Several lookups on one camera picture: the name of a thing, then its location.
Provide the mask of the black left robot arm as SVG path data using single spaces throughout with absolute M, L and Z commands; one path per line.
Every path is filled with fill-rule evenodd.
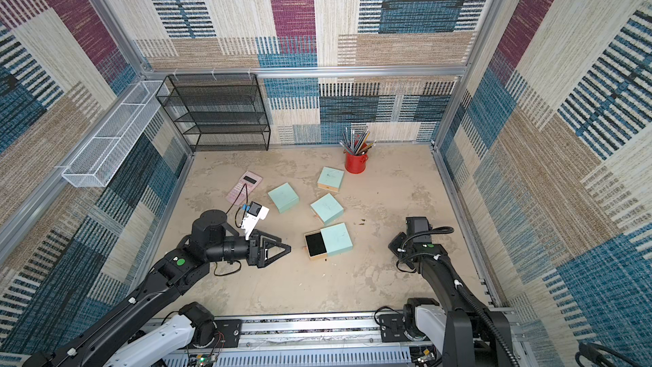
M 37 352 L 25 366 L 103 366 L 167 305 L 209 274 L 210 264 L 243 261 L 265 268 L 291 252 L 282 239 L 257 229 L 246 237 L 221 210 L 203 212 L 191 233 L 157 261 L 144 280 L 106 316 L 56 350 Z

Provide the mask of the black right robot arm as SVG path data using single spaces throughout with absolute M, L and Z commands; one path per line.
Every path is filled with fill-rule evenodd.
M 431 226 L 426 217 L 407 217 L 406 230 L 388 245 L 397 270 L 421 276 L 436 296 L 407 300 L 402 308 L 404 335 L 432 343 L 433 366 L 518 366 L 507 317 L 473 294 L 443 245 L 432 241 L 453 231 Z

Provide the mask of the mint drawer jewelry box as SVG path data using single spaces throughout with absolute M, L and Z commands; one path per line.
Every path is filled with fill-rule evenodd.
M 353 242 L 346 224 L 331 225 L 304 235 L 306 249 L 311 260 L 328 258 L 353 249 Z

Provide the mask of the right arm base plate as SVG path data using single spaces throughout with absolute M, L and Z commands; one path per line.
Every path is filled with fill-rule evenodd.
M 396 312 L 374 315 L 382 343 L 427 342 L 442 346 L 447 316 L 441 312 L 419 309 L 416 316 Z

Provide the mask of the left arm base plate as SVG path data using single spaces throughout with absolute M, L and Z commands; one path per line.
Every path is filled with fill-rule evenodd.
M 216 352 L 224 348 L 237 348 L 242 333 L 242 319 L 215 319 L 212 328 L 212 341 L 207 349 Z

